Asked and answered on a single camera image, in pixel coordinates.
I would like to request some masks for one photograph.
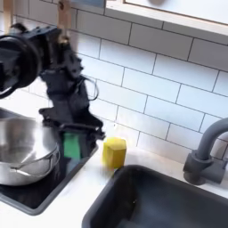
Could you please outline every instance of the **green object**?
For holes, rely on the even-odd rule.
[[[78,135],[65,133],[63,146],[65,157],[72,159],[81,159]]]

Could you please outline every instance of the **yellow sponge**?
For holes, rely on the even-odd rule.
[[[102,161],[108,168],[124,166],[126,156],[126,141],[119,138],[108,138],[103,144]]]

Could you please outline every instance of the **white subway tile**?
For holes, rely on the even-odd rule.
[[[57,25],[58,9],[57,4],[30,0],[29,1],[30,19],[39,20],[44,23]]]
[[[184,163],[191,150],[182,146],[172,144],[171,142],[140,133],[138,147],[156,153],[168,159]]]
[[[125,139],[126,146],[135,147],[137,145],[139,132],[126,126],[115,125],[113,136]]]
[[[228,96],[228,73],[220,72],[216,81],[214,92],[217,94]]]
[[[55,4],[58,4],[59,0],[53,0],[53,2]],[[88,5],[88,4],[78,4],[78,3],[73,3],[71,1],[70,5],[71,5],[71,7],[77,8],[77,9],[82,10],[82,11],[94,12],[94,13],[98,13],[98,14],[103,14],[104,13],[104,9],[103,8],[94,7],[94,6],[91,6],[91,5]]]
[[[70,42],[76,53],[99,57],[101,39],[70,31]]]
[[[139,16],[136,14],[111,10],[108,8],[105,10],[105,15],[110,16],[112,18],[127,20],[127,21],[131,21],[131,22],[134,22],[137,24],[147,25],[150,27],[158,28],[158,29],[161,29],[162,24],[163,24],[163,21],[161,21],[161,20],[155,20],[153,18],[148,18],[148,17]]]
[[[90,111],[98,117],[106,118],[112,121],[116,120],[118,106],[99,99],[90,102]]]
[[[201,133],[205,133],[206,130],[218,120],[220,120],[220,118],[216,118],[206,114],[200,129]],[[218,138],[228,142],[228,132],[221,134]]]
[[[148,97],[145,113],[196,131],[200,129],[203,119],[203,113],[201,112],[153,97]]]
[[[29,16],[29,0],[14,1],[14,13],[22,17]]]
[[[28,30],[35,29],[36,27],[43,28],[43,27],[47,26],[47,24],[44,24],[44,23],[41,23],[41,22],[37,22],[37,21],[34,21],[34,20],[30,20],[30,19],[26,19],[26,18],[21,18],[21,17],[18,17],[18,16],[16,18],[16,21],[18,23],[22,23]]]
[[[220,118],[228,116],[228,97],[182,85],[177,103]]]
[[[133,69],[125,69],[123,87],[175,102],[180,84]]]
[[[121,85],[124,74],[123,67],[84,55],[79,55],[78,57],[82,59],[82,66],[85,67],[82,71],[84,75],[107,81],[115,85]]]
[[[184,147],[188,147],[192,150],[197,150],[200,144],[202,134],[198,132],[193,132],[192,130],[171,125],[168,131],[167,140],[171,143],[176,143]],[[222,140],[216,140],[211,155],[221,159],[224,155],[227,142]]]
[[[118,137],[126,140],[127,147],[135,147],[137,145],[139,131],[113,123],[107,119],[102,119],[104,124],[103,131],[107,137]]]
[[[89,96],[94,97],[95,95],[95,83],[96,80],[92,77],[86,76],[89,80],[85,81],[86,90]]]
[[[118,108],[117,122],[163,139],[166,138],[169,127],[167,122],[121,107]]]
[[[100,59],[151,74],[155,53],[102,40]]]
[[[225,35],[213,33],[213,32],[207,32],[204,30],[196,29],[196,28],[190,28],[182,25],[177,25],[169,22],[165,22],[163,26],[164,30],[176,32],[180,34],[184,34],[186,36],[206,39],[208,41],[213,41],[216,43],[220,43],[223,45],[228,45],[228,37]]]
[[[143,112],[146,95],[111,85],[102,81],[97,82],[99,88],[99,97],[105,101],[116,103],[131,110]]]
[[[194,39],[189,61],[211,68],[228,70],[228,46]]]
[[[202,134],[181,126],[171,125],[167,134],[167,140],[192,150],[197,150]]]
[[[130,22],[90,12],[78,11],[77,13],[77,30],[96,37],[127,44],[130,28]]]
[[[0,106],[29,118],[39,118],[39,109],[48,107],[48,100],[21,90],[14,92],[8,100],[0,101]]]
[[[71,28],[77,29],[77,10],[71,8],[70,15],[71,15]]]
[[[200,132],[205,133],[205,131],[218,120],[220,120],[220,118],[213,117],[213,116],[206,114],[203,119],[203,123],[200,128]]]
[[[133,24],[130,45],[187,60],[191,37]]]
[[[43,96],[45,98],[48,98],[46,94],[47,86],[44,81],[39,77],[37,78],[30,86],[29,91],[33,94]]]
[[[153,74],[189,86],[212,91],[218,70],[158,55]]]

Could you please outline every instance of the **faucet spout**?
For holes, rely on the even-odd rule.
[[[210,126],[202,136],[196,153],[197,158],[208,160],[216,138],[225,132],[228,132],[228,118],[218,120],[215,124]]]
[[[192,151],[184,164],[184,178],[187,182],[201,185],[205,179],[221,183],[224,178],[225,165],[219,164],[211,156],[211,150],[216,141],[216,138],[228,132],[228,118],[221,119],[203,134],[199,148]]]

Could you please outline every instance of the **wall cabinet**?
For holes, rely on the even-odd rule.
[[[227,0],[126,0],[126,3],[228,23]]]
[[[228,36],[227,0],[70,0]]]

